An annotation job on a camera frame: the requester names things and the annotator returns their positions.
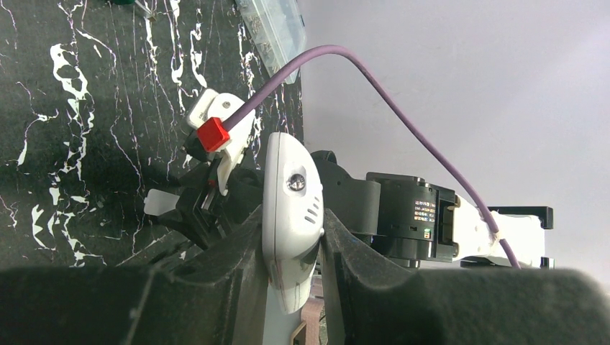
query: black marble table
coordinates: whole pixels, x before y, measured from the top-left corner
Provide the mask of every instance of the black marble table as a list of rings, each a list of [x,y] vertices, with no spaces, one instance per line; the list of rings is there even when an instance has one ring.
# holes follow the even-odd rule
[[[268,79],[232,0],[0,0],[0,260],[118,265],[171,234],[144,216],[151,188],[196,162],[179,148],[204,88],[246,99]],[[257,110],[266,138],[302,139],[300,82]]]

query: clear plastic box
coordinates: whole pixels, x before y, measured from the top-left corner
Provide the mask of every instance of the clear plastic box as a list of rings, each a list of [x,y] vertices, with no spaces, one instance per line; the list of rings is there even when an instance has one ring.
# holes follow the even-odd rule
[[[305,27],[296,0],[236,0],[269,75],[305,49]],[[296,81],[298,71],[286,79]]]

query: screwdriver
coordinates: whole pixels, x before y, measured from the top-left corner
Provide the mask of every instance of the screwdriver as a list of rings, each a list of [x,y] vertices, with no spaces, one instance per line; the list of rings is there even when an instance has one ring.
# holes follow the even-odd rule
[[[140,0],[112,0],[112,2],[117,5],[136,5],[144,11],[146,19],[155,18],[153,12],[150,11],[142,2],[140,2]]]

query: table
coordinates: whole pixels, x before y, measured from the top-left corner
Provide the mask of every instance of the table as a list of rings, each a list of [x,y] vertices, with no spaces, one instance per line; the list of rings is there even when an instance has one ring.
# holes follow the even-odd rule
[[[246,99],[268,74],[232,0],[0,0],[0,260],[118,265],[172,234],[143,212],[196,162],[180,151],[204,88]],[[257,109],[266,138],[302,140],[300,81]]]

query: cable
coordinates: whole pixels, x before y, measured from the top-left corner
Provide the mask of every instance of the cable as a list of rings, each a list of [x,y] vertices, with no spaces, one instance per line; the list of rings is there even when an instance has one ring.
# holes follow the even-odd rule
[[[248,99],[236,112],[233,113],[228,119],[222,122],[222,126],[228,132],[231,128],[233,128],[237,123],[239,123],[248,113],[250,113],[254,108],[256,108],[259,104],[261,104],[267,96],[269,96],[282,82],[286,79],[292,72],[301,67],[304,63],[310,61],[311,59],[317,58],[326,54],[334,54],[341,55],[344,58],[347,58],[351,63],[353,63],[360,72],[365,76],[368,82],[377,90],[379,96],[383,98],[384,101],[390,106],[390,108],[394,111],[397,117],[402,121],[402,123],[406,126],[406,128],[411,131],[411,133],[419,140],[419,142],[426,147],[426,149],[436,158],[439,163],[447,169],[447,171],[459,182],[459,184],[464,187],[466,193],[470,195],[473,199],[479,210],[481,211],[481,215],[483,216],[483,220],[488,224],[489,229],[497,234],[499,231],[498,224],[493,219],[491,212],[487,208],[487,205],[483,202],[483,199],[476,192],[475,188],[464,178],[464,176],[458,171],[458,169],[453,166],[445,156],[440,153],[440,151],[432,145],[432,143],[424,137],[424,135],[419,131],[415,125],[409,121],[409,118],[401,111],[396,102],[392,99],[392,97],[388,94],[388,92],[381,86],[381,84],[373,77],[373,75],[369,72],[369,70],[364,66],[362,61],[358,60],[356,55],[349,51],[345,47],[341,47],[339,45],[321,45],[319,47],[311,48],[310,50],[306,50],[301,53],[299,56],[295,57],[289,63],[287,63],[284,67],[282,67],[276,74],[273,75],[269,79],[263,87],[257,91],[252,98]],[[511,266],[515,268],[521,268],[519,265],[519,260],[516,258],[513,253],[509,243],[505,239],[500,239],[499,241],[502,249],[506,253],[506,257],[508,257]]]

